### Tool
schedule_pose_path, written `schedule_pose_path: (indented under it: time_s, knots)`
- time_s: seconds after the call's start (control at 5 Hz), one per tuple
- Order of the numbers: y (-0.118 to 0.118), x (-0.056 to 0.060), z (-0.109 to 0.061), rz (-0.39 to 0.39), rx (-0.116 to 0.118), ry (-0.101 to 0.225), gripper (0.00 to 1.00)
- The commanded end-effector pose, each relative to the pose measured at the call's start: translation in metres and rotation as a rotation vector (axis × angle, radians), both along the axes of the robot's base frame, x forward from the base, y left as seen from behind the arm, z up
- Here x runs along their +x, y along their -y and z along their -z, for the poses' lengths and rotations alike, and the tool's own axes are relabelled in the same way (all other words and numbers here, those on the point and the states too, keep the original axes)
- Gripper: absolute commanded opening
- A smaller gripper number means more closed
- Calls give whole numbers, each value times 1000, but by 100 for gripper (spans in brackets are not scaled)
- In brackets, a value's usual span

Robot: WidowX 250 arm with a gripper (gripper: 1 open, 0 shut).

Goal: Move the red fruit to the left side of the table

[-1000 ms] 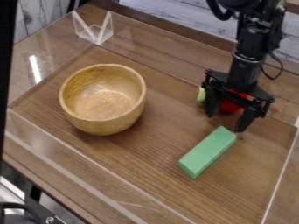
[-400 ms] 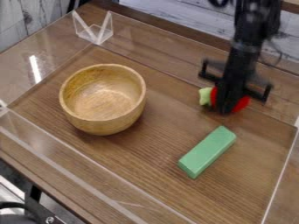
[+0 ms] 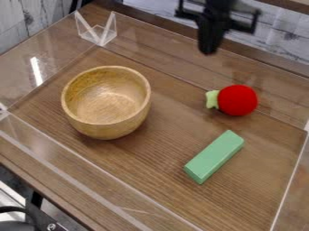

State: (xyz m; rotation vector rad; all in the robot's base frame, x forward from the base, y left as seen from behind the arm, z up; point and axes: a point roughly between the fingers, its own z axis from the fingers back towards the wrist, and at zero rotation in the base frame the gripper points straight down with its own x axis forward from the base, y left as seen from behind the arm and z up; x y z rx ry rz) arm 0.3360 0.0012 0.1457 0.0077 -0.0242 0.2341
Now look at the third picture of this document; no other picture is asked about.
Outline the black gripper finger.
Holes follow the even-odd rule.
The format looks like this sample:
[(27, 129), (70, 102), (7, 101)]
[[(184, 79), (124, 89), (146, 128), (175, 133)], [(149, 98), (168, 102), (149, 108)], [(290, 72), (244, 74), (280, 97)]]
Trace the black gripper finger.
[(229, 30), (231, 18), (228, 14), (201, 14), (199, 25), (199, 48), (201, 53), (212, 55), (223, 43)]

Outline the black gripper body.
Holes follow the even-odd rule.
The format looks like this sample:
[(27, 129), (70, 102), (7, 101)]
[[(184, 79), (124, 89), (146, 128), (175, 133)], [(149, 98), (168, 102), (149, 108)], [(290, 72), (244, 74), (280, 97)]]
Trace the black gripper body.
[[(233, 13), (248, 14), (252, 21), (232, 19)], [(261, 11), (243, 0), (179, 0), (176, 16), (196, 21), (201, 32), (237, 30), (253, 33)]]

